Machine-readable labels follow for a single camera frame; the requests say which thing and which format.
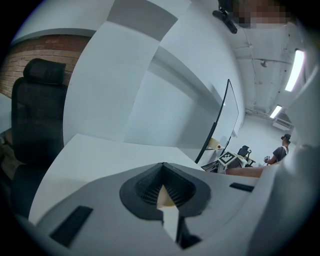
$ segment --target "black t-shirt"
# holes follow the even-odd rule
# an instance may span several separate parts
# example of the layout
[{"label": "black t-shirt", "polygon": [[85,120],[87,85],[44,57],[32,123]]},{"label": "black t-shirt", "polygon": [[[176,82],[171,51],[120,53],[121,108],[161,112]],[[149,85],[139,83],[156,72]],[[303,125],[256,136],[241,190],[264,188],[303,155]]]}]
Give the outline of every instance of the black t-shirt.
[{"label": "black t-shirt", "polygon": [[275,151],[273,151],[273,155],[276,157],[276,162],[280,162],[282,159],[285,158],[286,150],[283,146],[278,147]]}]

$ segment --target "brick wall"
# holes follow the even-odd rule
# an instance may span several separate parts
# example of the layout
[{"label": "brick wall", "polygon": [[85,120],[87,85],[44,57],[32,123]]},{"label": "brick wall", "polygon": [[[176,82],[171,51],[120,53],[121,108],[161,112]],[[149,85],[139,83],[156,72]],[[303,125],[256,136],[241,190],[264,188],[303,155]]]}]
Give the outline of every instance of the brick wall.
[{"label": "brick wall", "polygon": [[45,35],[15,44],[0,68],[0,93],[11,98],[14,82],[23,77],[26,64],[35,58],[65,63],[63,84],[71,74],[90,37],[79,35]]}]

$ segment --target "air conditioner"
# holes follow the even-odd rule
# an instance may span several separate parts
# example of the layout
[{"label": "air conditioner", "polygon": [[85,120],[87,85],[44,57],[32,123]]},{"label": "air conditioner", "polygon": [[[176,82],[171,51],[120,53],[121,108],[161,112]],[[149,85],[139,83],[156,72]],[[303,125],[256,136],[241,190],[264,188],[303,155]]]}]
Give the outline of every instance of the air conditioner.
[{"label": "air conditioner", "polygon": [[293,128],[293,125],[290,122],[278,118],[273,120],[272,125],[283,131],[290,131]]}]

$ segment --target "black office chair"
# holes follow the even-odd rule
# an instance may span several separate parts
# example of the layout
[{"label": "black office chair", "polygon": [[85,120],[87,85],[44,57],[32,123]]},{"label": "black office chair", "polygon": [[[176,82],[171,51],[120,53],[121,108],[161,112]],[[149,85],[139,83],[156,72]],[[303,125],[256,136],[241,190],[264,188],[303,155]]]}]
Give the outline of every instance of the black office chair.
[{"label": "black office chair", "polygon": [[33,59],[13,85],[12,148],[24,164],[15,171],[10,203],[14,212],[26,218],[42,178],[64,146],[65,67]]}]

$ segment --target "chair seat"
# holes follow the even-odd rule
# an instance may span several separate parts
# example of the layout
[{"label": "chair seat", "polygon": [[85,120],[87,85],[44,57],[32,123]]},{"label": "chair seat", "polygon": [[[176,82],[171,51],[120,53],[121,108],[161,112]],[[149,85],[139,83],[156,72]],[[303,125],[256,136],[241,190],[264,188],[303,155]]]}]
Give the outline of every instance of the chair seat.
[{"label": "chair seat", "polygon": [[18,166],[11,183],[10,193],[10,203],[15,213],[29,217],[34,197],[48,169],[49,166],[27,164]]}]

